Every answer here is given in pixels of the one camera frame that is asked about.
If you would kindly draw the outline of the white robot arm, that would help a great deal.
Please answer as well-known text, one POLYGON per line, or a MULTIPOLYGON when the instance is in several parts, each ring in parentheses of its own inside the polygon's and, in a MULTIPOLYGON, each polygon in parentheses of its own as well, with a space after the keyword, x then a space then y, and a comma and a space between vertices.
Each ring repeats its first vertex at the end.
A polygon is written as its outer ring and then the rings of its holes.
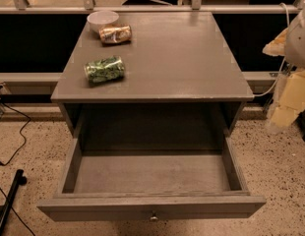
POLYGON ((289 76, 280 76, 274 90, 274 103, 268 112, 274 132, 289 127, 305 110, 305 7, 274 40, 263 48, 269 56, 283 56, 295 66, 289 76))

